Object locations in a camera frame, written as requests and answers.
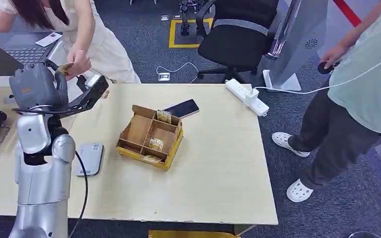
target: white cable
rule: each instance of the white cable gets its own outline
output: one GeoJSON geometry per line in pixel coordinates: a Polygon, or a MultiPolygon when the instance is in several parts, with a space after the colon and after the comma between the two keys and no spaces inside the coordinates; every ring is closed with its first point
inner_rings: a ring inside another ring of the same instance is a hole
{"type": "Polygon", "coordinates": [[[173,70],[173,71],[168,70],[168,69],[166,69],[166,68],[163,67],[163,66],[158,66],[158,67],[155,69],[155,71],[157,72],[158,75],[160,75],[160,73],[158,72],[158,69],[159,69],[159,68],[162,68],[162,69],[164,69],[165,71],[170,72],[170,73],[176,73],[177,71],[181,70],[183,67],[185,67],[185,66],[188,65],[188,64],[192,65],[192,66],[196,69],[196,72],[199,72],[198,68],[196,68],[196,66],[195,66],[193,63],[191,63],[191,62],[187,62],[187,63],[185,63],[184,65],[182,65],[182,67],[180,67],[180,68],[178,68],[178,69],[176,69],[176,70],[173,70]]]}
{"type": "Polygon", "coordinates": [[[190,83],[193,83],[197,78],[198,76],[196,76],[190,83]]]}
{"type": "Polygon", "coordinates": [[[333,88],[333,87],[336,87],[336,86],[341,86],[341,85],[343,85],[343,84],[349,83],[349,82],[351,82],[351,81],[354,81],[354,80],[360,78],[361,76],[363,76],[363,75],[365,75],[366,73],[372,71],[373,69],[379,67],[380,65],[381,65],[381,62],[378,63],[378,64],[376,64],[375,66],[371,67],[371,68],[370,68],[369,70],[367,70],[366,72],[364,72],[364,73],[360,74],[359,76],[357,76],[357,77],[355,77],[355,78],[353,78],[353,79],[351,79],[351,80],[348,80],[348,81],[346,81],[346,82],[339,83],[339,84],[335,84],[335,85],[328,86],[328,87],[324,87],[324,88],[319,88],[319,89],[316,89],[316,90],[313,90],[313,91],[310,91],[310,92],[294,92],[294,91],[281,90],[281,89],[268,88],[268,87],[255,87],[255,88],[253,88],[253,89],[256,89],[256,88],[263,88],[263,89],[269,89],[269,90],[274,90],[274,91],[279,91],[279,92],[284,92],[284,93],[294,93],[294,94],[303,94],[303,95],[305,95],[305,94],[315,93],[315,92],[320,91],[320,90],[323,90],[323,89],[333,88]]]}

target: black pants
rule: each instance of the black pants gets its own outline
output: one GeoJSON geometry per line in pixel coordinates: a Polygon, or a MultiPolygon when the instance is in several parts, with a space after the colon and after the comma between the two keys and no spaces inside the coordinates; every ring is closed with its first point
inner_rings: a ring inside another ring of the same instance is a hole
{"type": "Polygon", "coordinates": [[[328,98],[328,90],[319,91],[303,117],[300,135],[289,138],[290,146],[310,152],[317,147],[315,160],[301,172],[302,183],[320,188],[357,163],[360,154],[381,144],[381,134],[356,122],[347,110],[328,98]]]}

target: cardboard organizer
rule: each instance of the cardboard organizer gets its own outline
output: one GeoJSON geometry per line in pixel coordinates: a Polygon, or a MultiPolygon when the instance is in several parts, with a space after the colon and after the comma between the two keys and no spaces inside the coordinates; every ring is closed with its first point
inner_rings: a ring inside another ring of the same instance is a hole
{"type": "Polygon", "coordinates": [[[116,149],[123,155],[168,170],[183,138],[182,120],[172,123],[157,119],[157,111],[132,106],[133,118],[119,136],[116,149]],[[161,151],[150,148],[152,138],[163,141],[161,151]]]}

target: table leg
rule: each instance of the table leg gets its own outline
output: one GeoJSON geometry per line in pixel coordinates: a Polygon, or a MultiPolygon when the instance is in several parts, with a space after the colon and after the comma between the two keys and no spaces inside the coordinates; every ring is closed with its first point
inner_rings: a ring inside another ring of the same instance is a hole
{"type": "Polygon", "coordinates": [[[234,235],[240,237],[254,227],[256,227],[256,225],[234,225],[234,235]]]}

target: smartphone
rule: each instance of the smartphone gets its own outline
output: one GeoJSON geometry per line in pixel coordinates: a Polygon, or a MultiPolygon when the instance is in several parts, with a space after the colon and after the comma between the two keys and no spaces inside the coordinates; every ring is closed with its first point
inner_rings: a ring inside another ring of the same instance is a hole
{"type": "Polygon", "coordinates": [[[199,107],[198,105],[196,105],[195,101],[191,99],[187,100],[186,102],[182,102],[180,104],[164,109],[164,111],[172,113],[172,115],[174,115],[175,117],[185,118],[187,116],[199,112],[199,107]]]}

